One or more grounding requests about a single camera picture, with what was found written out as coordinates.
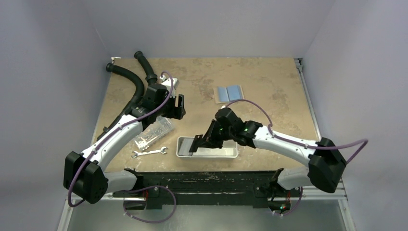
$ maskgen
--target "black tube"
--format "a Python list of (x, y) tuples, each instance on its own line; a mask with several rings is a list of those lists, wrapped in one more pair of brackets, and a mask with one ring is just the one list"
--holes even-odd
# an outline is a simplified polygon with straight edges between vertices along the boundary
[(100, 136), (98, 136), (96, 138), (96, 140), (99, 140), (100, 138), (102, 138), (110, 129), (112, 129), (119, 122), (120, 118), (125, 114), (125, 111), (127, 109), (129, 109), (131, 106), (137, 104), (142, 99), (142, 96), (144, 95), (144, 84), (143, 84), (142, 80), (140, 79), (140, 77), (137, 76), (135, 73), (133, 73), (133, 72), (131, 72), (131, 71), (129, 71), (129, 70), (123, 68), (123, 67), (113, 65), (112, 63), (108, 63), (108, 65), (106, 65), (106, 70), (108, 72), (113, 72), (115, 74), (123, 76), (123, 77), (129, 79), (130, 81), (132, 81), (132, 83), (136, 86), (136, 90), (135, 90), (135, 93), (133, 94), (132, 98), (130, 99), (130, 101), (123, 108), (123, 110), (113, 120), (113, 122), (109, 125), (109, 127), (104, 127), (103, 128), (102, 134)]
[(157, 82), (157, 75), (154, 73), (152, 66), (150, 66), (149, 61), (144, 57), (141, 51), (137, 51), (134, 55), (135, 59), (138, 60), (140, 65), (143, 67), (144, 72), (146, 73), (146, 81), (150, 85)]

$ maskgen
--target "wrench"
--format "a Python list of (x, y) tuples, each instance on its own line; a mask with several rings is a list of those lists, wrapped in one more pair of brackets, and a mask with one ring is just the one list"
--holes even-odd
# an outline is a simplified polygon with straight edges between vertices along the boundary
[(134, 155), (132, 155), (132, 158), (136, 158), (136, 157), (138, 157), (140, 155), (148, 155), (148, 154), (154, 154), (154, 153), (167, 154), (166, 149), (167, 149), (167, 147), (162, 147), (159, 150), (154, 150), (154, 151), (150, 151), (150, 152), (143, 152), (143, 153), (133, 151)]

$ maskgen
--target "white tray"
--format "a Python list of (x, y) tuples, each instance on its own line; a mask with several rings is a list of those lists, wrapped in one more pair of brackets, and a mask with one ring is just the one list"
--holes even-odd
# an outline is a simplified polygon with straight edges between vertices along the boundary
[(180, 136), (177, 139), (176, 156), (180, 158), (232, 159), (238, 156), (238, 144), (235, 141), (224, 141), (222, 148), (198, 148), (192, 156), (179, 155), (179, 147), (184, 139), (194, 139), (194, 137)]

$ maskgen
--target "white wall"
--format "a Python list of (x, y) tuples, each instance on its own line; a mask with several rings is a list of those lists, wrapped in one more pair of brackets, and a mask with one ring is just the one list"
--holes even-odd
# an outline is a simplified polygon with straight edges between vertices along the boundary
[(344, 173), (359, 231), (408, 227), (407, 10), (406, 0), (338, 0), (304, 58), (323, 135), (370, 140)]
[(334, 0), (84, 2), (112, 56), (302, 57)]
[(3, 0), (0, 31), (0, 229), (55, 230), (64, 159), (91, 141), (110, 58), (78, 0)]

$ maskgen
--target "brown table surface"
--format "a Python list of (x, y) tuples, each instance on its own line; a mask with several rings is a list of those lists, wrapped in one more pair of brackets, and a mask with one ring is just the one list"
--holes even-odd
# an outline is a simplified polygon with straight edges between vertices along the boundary
[[(177, 94), (185, 95), (186, 115), (172, 121), (176, 129), (148, 150), (167, 146), (168, 154), (152, 154), (131, 158), (137, 150), (129, 142), (111, 161), (106, 171), (135, 168), (138, 172), (150, 171), (241, 171), (276, 170), (297, 167), (301, 164), (271, 151), (239, 147), (235, 159), (183, 159), (176, 156), (179, 136), (194, 136), (207, 131), (216, 111), (223, 104), (215, 104), (210, 94), (217, 86), (238, 84), (246, 99), (263, 107), (271, 116), (273, 129), (288, 135), (316, 140), (313, 120), (305, 92), (293, 58), (151, 58), (148, 59), (157, 75), (169, 71), (179, 79)], [(127, 68), (146, 77), (136, 59), (116, 59), (115, 65)], [(101, 109), (96, 135), (108, 126), (129, 101), (134, 85), (124, 77), (111, 75)], [(231, 108), (243, 121), (254, 120), (267, 125), (268, 121), (255, 106), (239, 102)]]

